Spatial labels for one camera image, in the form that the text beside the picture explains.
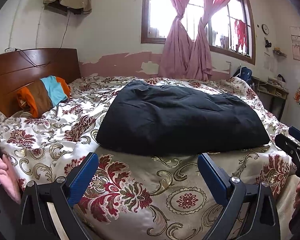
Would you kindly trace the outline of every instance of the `red clothing hanging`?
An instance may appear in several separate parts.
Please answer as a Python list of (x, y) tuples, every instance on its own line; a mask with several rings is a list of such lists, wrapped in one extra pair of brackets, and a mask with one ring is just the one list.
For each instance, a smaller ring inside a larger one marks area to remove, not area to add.
[(246, 24), (242, 20), (235, 20), (234, 31), (238, 35), (238, 48), (241, 45), (241, 49), (243, 49), (243, 45), (247, 46)]

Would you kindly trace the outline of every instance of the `pink wall section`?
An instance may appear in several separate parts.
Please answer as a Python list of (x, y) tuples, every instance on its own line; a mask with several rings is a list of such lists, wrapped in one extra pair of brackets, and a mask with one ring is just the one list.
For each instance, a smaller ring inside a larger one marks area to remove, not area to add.
[[(151, 61), (160, 64), (161, 54), (152, 52), (140, 52), (135, 54), (121, 53), (102, 56), (96, 63), (80, 62), (82, 77), (98, 73), (99, 76), (135, 76), (139, 78), (154, 78), (157, 74), (146, 74), (142, 71), (142, 63)], [(228, 79), (228, 73), (213, 71), (212, 80)]]

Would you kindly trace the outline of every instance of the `desk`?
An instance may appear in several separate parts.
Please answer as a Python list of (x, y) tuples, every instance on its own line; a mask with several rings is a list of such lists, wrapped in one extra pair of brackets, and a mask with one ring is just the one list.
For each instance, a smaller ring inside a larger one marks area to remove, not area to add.
[(256, 93), (263, 93), (271, 96), (270, 108), (269, 111), (272, 113), (274, 107), (274, 99), (280, 98), (282, 100), (281, 109), (279, 113), (278, 120), (281, 120), (284, 107), (286, 105), (287, 97), (289, 92), (286, 89), (283, 89), (279, 86), (268, 83), (256, 77), (251, 77), (252, 82), (254, 83), (254, 91)]

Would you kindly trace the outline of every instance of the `orange and blue striped fabric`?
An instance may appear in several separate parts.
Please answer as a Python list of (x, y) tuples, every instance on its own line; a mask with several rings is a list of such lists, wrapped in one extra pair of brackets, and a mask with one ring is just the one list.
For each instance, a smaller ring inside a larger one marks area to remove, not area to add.
[(48, 76), (32, 82), (17, 92), (17, 99), (24, 111), (30, 111), (33, 118), (39, 118), (45, 112), (70, 96), (66, 81)]

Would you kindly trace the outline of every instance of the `wooden headboard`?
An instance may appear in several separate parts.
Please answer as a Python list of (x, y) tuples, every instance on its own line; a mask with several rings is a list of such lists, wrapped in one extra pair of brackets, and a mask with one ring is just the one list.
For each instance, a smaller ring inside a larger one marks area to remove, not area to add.
[[(35, 65), (43, 67), (34, 67), (24, 53)], [(61, 77), (67, 83), (80, 78), (76, 49), (29, 49), (24, 53), (0, 54), (0, 111), (7, 117), (21, 110), (16, 97), (21, 87), (49, 75)]]

